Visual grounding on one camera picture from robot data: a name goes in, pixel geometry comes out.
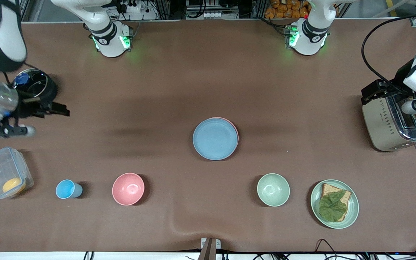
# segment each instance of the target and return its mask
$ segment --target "lettuce leaf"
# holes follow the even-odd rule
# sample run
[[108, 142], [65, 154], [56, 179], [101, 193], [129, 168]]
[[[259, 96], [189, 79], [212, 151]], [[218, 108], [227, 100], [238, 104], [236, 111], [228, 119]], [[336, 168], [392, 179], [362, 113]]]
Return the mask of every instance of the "lettuce leaf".
[[330, 192], [320, 199], [319, 214], [323, 219], [330, 222], [337, 222], [343, 217], [348, 210], [348, 207], [340, 201], [345, 195], [345, 192], [345, 190]]

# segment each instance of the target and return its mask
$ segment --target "blue plate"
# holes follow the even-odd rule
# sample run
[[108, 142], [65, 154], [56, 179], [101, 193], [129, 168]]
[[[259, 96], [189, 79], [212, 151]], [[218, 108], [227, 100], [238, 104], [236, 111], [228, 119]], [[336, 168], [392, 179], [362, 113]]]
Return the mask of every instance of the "blue plate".
[[238, 135], [231, 123], [221, 118], [210, 118], [195, 128], [195, 150], [209, 160], [228, 158], [238, 145]]

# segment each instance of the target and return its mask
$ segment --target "bread slice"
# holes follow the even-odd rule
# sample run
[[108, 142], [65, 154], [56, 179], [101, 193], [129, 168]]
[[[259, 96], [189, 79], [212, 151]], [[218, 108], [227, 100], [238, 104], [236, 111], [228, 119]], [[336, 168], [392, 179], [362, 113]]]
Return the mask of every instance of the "bread slice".
[[[322, 185], [322, 196], [320, 196], [320, 197], [323, 197], [323, 196], [329, 194], [330, 192], [341, 191], [341, 190], [342, 189], [340, 189], [340, 188], [337, 188], [335, 186], [324, 183]], [[344, 193], [343, 197], [340, 199], [340, 201], [343, 202], [346, 205], [346, 207], [348, 207], [348, 202], [350, 200], [350, 197], [351, 197], [351, 191], [346, 191]], [[347, 213], [348, 213], [348, 211], [346, 211], [343, 214], [343, 216], [341, 217], [341, 219], [338, 219], [337, 222], [343, 221], [345, 219], [345, 216], [346, 216]]]

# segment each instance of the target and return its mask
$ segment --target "green plate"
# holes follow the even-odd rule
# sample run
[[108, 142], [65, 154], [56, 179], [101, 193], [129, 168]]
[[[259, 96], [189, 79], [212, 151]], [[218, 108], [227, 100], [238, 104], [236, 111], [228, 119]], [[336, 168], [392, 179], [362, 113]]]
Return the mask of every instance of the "green plate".
[[[348, 202], [348, 213], [346, 213], [346, 217], [342, 222], [330, 222], [322, 218], [319, 214], [319, 201], [320, 196], [322, 195], [322, 185], [326, 183], [332, 186], [335, 186], [340, 189], [344, 189], [347, 191], [351, 191], [351, 197]], [[325, 181], [319, 182], [311, 193], [311, 208], [314, 214], [316, 215], [317, 219], [322, 222], [327, 227], [331, 227], [332, 229], [345, 229], [352, 225], [357, 216], [359, 215], [359, 201], [357, 200], [357, 196], [355, 195], [354, 191], [346, 185], [342, 181], [337, 181], [336, 179], [326, 179]]]

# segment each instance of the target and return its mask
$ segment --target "blue cup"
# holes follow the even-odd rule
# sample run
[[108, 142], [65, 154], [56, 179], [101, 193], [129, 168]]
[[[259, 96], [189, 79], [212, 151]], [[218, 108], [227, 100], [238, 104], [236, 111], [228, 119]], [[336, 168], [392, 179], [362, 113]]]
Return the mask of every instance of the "blue cup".
[[59, 199], [71, 199], [76, 198], [83, 192], [83, 187], [78, 183], [74, 183], [69, 179], [65, 179], [56, 187], [56, 195]]

